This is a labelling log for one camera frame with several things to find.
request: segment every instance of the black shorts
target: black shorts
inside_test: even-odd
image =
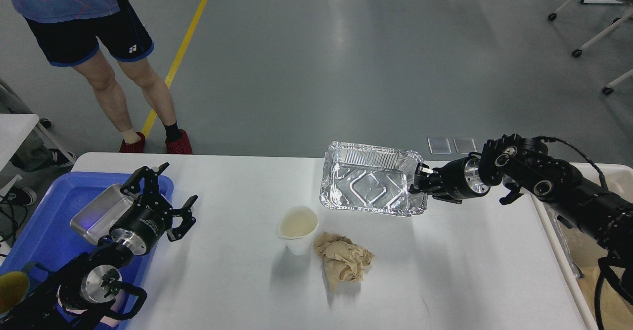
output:
[[[120,11],[106,17],[39,23],[26,19],[46,59],[54,66],[76,66],[106,46],[117,61],[134,62],[154,50],[154,42],[128,0],[117,0]]]

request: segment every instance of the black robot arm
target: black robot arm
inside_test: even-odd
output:
[[[457,204],[482,197],[501,183],[509,189],[501,204],[531,193],[550,204],[563,224],[590,235],[609,252],[599,262],[601,272],[633,304],[633,204],[609,191],[601,172],[603,185],[599,186],[567,161],[548,156],[545,142],[553,140],[513,134],[488,140],[481,154],[471,153],[441,168],[429,170],[420,163],[409,192],[425,192]],[[624,268],[622,278],[608,266]]]
[[[113,224],[109,235],[103,236],[92,252],[70,260],[14,305],[0,319],[0,330],[91,330],[103,317],[122,321],[135,316],[147,293],[122,281],[118,270],[129,265],[135,255],[147,255],[164,233],[170,241],[178,240],[196,223],[192,206],[197,195],[182,208],[174,209],[160,194],[158,176],[168,166],[165,163],[158,168],[137,169],[120,189],[132,195],[134,203]],[[182,218],[180,226],[172,226],[174,217]],[[136,297],[126,313],[110,309],[120,291]],[[57,309],[57,303],[63,311]],[[72,320],[67,320],[64,313]]]

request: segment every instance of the metal container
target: metal container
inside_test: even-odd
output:
[[[113,184],[86,205],[72,220],[70,227],[91,244],[109,235],[110,227],[127,211],[134,199],[120,192],[121,184]]]
[[[414,150],[332,142],[323,164],[321,204],[330,209],[420,215],[427,196],[409,194],[408,188],[422,161]]]

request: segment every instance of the white paper cup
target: white paper cup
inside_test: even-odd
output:
[[[314,211],[306,206],[296,206],[283,216],[278,233],[293,255],[303,256],[310,250],[317,229],[318,218]]]

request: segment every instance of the black shoe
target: black shoe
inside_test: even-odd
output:
[[[57,148],[49,148],[48,150],[50,150],[50,153],[52,154],[52,160],[50,162],[50,165],[56,168],[64,168],[66,166],[73,165],[73,163],[69,161],[68,158],[66,158],[66,156],[64,156],[61,150]],[[77,157],[75,156],[73,152],[67,151],[66,153],[70,154],[70,156],[73,159],[77,159]]]
[[[3,201],[14,205],[29,206],[36,203],[38,195],[31,188],[12,186]]]

